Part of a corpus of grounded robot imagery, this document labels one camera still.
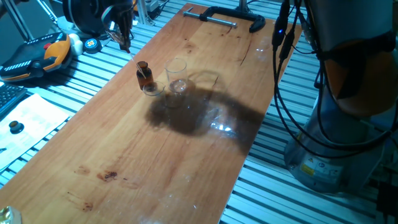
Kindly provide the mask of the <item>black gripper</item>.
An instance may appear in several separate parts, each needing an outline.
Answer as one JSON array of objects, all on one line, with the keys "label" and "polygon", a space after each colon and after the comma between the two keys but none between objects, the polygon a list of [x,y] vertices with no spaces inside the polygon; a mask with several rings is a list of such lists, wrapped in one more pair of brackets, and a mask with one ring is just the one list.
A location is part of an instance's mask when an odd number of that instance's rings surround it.
[{"label": "black gripper", "polygon": [[101,20],[104,25],[111,21],[117,23],[117,34],[121,50],[130,51],[134,0],[102,0],[104,11]]}]

